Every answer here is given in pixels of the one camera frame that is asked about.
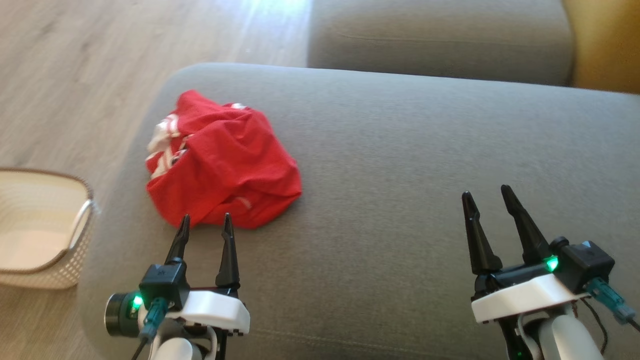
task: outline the gray upholstery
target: gray upholstery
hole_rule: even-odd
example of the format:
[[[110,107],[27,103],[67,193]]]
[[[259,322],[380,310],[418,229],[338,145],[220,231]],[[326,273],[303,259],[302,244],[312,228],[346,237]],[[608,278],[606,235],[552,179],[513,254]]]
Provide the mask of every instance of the gray upholstery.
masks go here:
[[[318,0],[308,66],[566,84],[573,38],[561,0]]]
[[[145,192],[145,146],[179,94],[262,110],[297,159],[302,197],[255,231],[237,229],[252,331],[240,359],[499,359],[495,324],[477,325],[460,195],[470,190],[506,265],[521,263],[500,185],[510,184],[552,239],[593,240],[617,260],[612,283],[640,308],[640,97],[515,83],[341,70],[201,64],[152,105],[95,229],[79,285],[88,338],[109,359],[104,304],[164,259],[174,231]],[[186,250],[192,286],[210,286],[221,229],[198,226]],[[614,325],[611,358],[639,354]],[[600,334],[581,308],[594,337]]]

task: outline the green led light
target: green led light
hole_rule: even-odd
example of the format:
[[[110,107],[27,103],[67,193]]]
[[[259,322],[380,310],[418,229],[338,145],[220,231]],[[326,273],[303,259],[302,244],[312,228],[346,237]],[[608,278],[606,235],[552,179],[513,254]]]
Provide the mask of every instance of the green led light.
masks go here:
[[[549,270],[549,272],[553,272],[558,266],[558,257],[552,256],[545,259],[545,262],[547,263],[547,270]]]
[[[133,298],[133,307],[140,307],[142,305],[143,301],[142,301],[142,297],[140,296],[136,296]]]

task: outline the red cloth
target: red cloth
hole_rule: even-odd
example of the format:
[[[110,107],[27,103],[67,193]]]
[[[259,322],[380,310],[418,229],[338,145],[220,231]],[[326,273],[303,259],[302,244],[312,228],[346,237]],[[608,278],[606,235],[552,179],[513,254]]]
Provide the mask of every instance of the red cloth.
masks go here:
[[[235,105],[220,106],[190,90],[167,118],[177,119],[178,132],[167,139],[170,150],[147,158],[149,172],[154,173],[163,154],[176,156],[185,150],[165,173],[147,183],[147,191],[171,225],[178,227],[187,213],[192,226],[221,225],[230,213],[234,225],[255,229],[302,194],[296,161],[264,114]]]

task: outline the woven basket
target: woven basket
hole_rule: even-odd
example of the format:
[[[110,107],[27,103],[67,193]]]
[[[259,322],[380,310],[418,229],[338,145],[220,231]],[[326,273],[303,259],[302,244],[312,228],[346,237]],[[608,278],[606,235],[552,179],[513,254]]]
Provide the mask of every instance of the woven basket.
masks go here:
[[[76,285],[97,208],[72,176],[0,168],[0,282],[27,288]]]

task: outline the wooden floor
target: wooden floor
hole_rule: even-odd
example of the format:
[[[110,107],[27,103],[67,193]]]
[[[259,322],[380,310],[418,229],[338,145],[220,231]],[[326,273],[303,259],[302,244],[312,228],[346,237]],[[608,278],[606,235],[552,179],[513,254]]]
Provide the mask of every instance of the wooden floor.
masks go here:
[[[169,75],[203,61],[304,66],[309,2],[0,0],[0,166],[82,176],[103,204]],[[75,304],[75,289],[0,286],[0,357],[98,359]]]

